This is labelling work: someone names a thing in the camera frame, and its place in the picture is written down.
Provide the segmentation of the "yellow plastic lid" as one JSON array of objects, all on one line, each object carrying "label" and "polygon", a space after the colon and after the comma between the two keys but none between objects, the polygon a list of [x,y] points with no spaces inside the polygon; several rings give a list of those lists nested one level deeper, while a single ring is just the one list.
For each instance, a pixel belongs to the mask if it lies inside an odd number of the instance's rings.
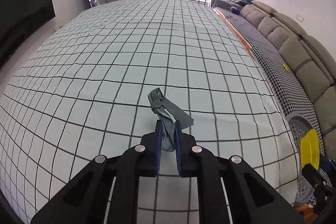
[{"label": "yellow plastic lid", "polygon": [[311,129],[300,141],[301,167],[311,164],[316,170],[319,169],[319,140],[315,129]]}]

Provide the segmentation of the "grey wrapper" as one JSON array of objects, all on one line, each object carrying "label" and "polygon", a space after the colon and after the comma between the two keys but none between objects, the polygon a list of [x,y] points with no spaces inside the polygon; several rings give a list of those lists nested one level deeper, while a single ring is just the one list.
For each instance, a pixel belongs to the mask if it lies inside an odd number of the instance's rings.
[{"label": "grey wrapper", "polygon": [[158,116],[163,124],[161,149],[173,152],[175,150],[175,123],[179,121],[181,129],[185,129],[194,125],[194,119],[168,100],[160,88],[153,89],[147,97],[152,112]]}]

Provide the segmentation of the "grey perforated laundry basket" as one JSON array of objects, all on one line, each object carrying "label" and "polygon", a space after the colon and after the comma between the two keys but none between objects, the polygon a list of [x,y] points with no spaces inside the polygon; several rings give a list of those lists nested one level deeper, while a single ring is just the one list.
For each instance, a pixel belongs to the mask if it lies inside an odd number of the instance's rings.
[{"label": "grey perforated laundry basket", "polygon": [[335,164],[322,154],[318,133],[311,123],[297,113],[285,117],[299,154],[299,182],[295,207],[318,202],[318,181],[326,186],[335,184]]}]

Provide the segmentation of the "houndstooth sofa cover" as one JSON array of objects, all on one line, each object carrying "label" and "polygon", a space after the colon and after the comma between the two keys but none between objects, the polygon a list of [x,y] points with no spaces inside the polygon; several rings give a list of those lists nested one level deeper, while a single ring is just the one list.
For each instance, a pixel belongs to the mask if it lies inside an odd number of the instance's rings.
[{"label": "houndstooth sofa cover", "polygon": [[285,116],[291,113],[303,115],[313,125],[322,141],[316,112],[297,77],[290,69],[278,49],[259,31],[261,22],[269,23],[271,17],[253,5],[246,5],[239,15],[230,8],[235,4],[226,0],[211,0],[211,7],[218,9],[235,31],[251,46],[252,53],[266,74]]}]

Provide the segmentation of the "grey sectional sofa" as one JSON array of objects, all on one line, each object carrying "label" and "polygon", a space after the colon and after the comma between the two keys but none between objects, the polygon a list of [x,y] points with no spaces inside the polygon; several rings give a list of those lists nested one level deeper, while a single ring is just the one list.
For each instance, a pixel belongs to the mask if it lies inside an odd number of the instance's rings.
[{"label": "grey sectional sofa", "polygon": [[270,22],[261,22],[258,29],[302,85],[316,112],[325,156],[335,159],[335,60],[290,17],[263,3],[251,5],[270,15]]}]

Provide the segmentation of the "white grid tablecloth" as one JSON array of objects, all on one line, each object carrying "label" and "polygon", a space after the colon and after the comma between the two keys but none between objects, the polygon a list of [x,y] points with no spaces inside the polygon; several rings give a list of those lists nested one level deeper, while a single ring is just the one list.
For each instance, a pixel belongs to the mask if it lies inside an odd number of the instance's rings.
[{"label": "white grid tablecloth", "polygon": [[299,156],[260,65],[211,8],[127,0],[82,12],[22,64],[1,92],[1,191],[29,223],[97,155],[155,128],[155,88],[194,119],[186,133],[241,156],[289,203]]}]

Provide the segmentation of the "small yellow toy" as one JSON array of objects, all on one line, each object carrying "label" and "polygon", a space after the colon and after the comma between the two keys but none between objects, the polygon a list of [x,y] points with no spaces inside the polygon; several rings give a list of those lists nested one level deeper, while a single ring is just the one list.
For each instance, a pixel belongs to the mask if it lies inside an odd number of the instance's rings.
[{"label": "small yellow toy", "polygon": [[282,67],[287,71],[289,72],[290,71],[290,67],[288,67],[288,65],[286,64],[283,64]]}]

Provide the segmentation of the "blue cushion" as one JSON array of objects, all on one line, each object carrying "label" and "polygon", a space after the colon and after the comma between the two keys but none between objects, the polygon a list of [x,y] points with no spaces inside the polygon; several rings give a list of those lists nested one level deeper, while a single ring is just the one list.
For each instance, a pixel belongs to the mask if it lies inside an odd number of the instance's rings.
[{"label": "blue cushion", "polygon": [[250,5],[252,3],[252,1],[253,0],[238,0],[238,1],[233,1],[233,3],[235,5],[230,8],[230,11],[233,14],[239,15],[240,11],[243,9],[243,7],[246,6],[246,5]]}]

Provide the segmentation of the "black television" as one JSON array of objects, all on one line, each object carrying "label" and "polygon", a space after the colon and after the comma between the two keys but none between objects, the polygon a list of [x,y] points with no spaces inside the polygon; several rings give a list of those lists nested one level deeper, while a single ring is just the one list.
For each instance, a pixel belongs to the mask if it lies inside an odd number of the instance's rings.
[{"label": "black television", "polygon": [[52,0],[1,0],[1,65],[55,16]]}]

